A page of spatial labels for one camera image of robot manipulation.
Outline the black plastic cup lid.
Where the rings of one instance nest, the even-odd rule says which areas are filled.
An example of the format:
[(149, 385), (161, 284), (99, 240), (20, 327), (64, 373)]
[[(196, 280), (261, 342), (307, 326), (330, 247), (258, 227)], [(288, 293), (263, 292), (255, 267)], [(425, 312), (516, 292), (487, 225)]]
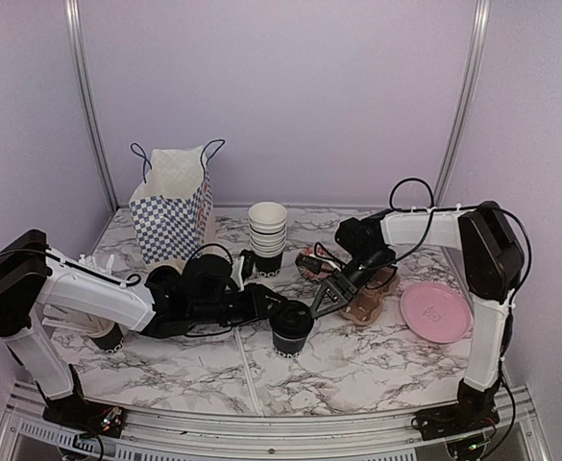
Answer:
[(307, 337), (314, 326), (310, 308), (301, 302), (290, 302), (270, 318), (271, 329), (288, 339)]

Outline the black paper coffee cup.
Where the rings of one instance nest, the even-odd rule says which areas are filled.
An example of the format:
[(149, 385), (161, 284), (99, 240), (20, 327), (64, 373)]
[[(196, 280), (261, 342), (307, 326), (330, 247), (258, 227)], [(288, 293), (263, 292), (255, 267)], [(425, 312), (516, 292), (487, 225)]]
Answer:
[(305, 347), (309, 333), (306, 332), (297, 337), (289, 337), (280, 332), (272, 331), (272, 342), (276, 355), (286, 359), (298, 357)]

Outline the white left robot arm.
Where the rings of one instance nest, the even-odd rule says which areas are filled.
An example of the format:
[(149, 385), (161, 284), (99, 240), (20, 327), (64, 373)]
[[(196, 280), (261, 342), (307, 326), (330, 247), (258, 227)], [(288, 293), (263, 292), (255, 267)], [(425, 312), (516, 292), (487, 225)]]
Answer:
[(245, 282), (244, 266), (243, 257), (200, 251), (182, 271), (160, 265), (145, 279), (122, 279), (67, 257), (48, 245), (45, 232), (29, 230), (0, 252), (0, 339), (42, 395), (57, 401), (59, 414), (85, 427), (94, 419), (94, 406), (82, 397), (77, 374), (46, 328), (99, 338), (127, 329), (166, 339), (187, 336), (198, 326), (235, 328), (287, 306), (287, 298), (267, 286)]

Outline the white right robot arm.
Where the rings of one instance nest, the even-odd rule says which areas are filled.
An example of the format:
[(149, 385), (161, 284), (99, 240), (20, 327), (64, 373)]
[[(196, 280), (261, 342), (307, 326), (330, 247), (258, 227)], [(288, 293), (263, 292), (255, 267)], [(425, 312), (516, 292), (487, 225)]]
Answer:
[(468, 390), (449, 413), (459, 430), (468, 430), (486, 414), (482, 396), (496, 391), (501, 360), (510, 341), (510, 311), (528, 272), (531, 251), (520, 244), (514, 229), (521, 225), (494, 201), (476, 206), (385, 209), (362, 219), (342, 221), (335, 242), (351, 257), (326, 277), (310, 307), (318, 319), (348, 306), (375, 273), (401, 261), (395, 248), (411, 252), (440, 247), (461, 252), (464, 279), (474, 312), (468, 366), (460, 387)]

